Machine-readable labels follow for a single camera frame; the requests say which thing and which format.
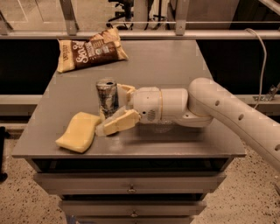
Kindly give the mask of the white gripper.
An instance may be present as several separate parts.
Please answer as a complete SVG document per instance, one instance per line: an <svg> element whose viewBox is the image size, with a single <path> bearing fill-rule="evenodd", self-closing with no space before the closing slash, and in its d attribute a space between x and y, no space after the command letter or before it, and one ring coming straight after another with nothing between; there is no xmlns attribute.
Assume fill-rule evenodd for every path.
<svg viewBox="0 0 280 224"><path fill-rule="evenodd" d="M109 136L143 124L158 123L161 118L162 94L157 87L135 87L117 84L119 109L96 126L98 137Z"/></svg>

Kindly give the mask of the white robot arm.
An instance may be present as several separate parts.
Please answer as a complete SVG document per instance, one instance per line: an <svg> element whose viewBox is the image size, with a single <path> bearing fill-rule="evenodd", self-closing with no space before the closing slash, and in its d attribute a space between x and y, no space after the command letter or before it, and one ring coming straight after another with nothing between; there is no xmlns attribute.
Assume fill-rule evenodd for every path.
<svg viewBox="0 0 280 224"><path fill-rule="evenodd" d="M205 127L217 119L280 171L280 124L211 79L197 78L188 88L135 88L106 78L96 82L96 89L101 123L95 133L100 137L137 123Z"/></svg>

